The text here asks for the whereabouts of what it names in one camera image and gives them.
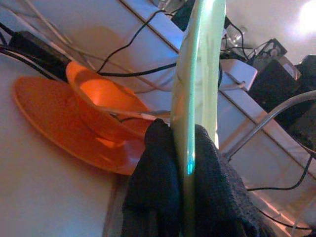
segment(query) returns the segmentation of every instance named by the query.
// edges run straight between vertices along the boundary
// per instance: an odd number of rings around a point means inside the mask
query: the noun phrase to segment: power adapter
[[[59,79],[68,82],[66,66],[70,59],[28,31],[15,32],[9,46],[28,54],[29,59]]]

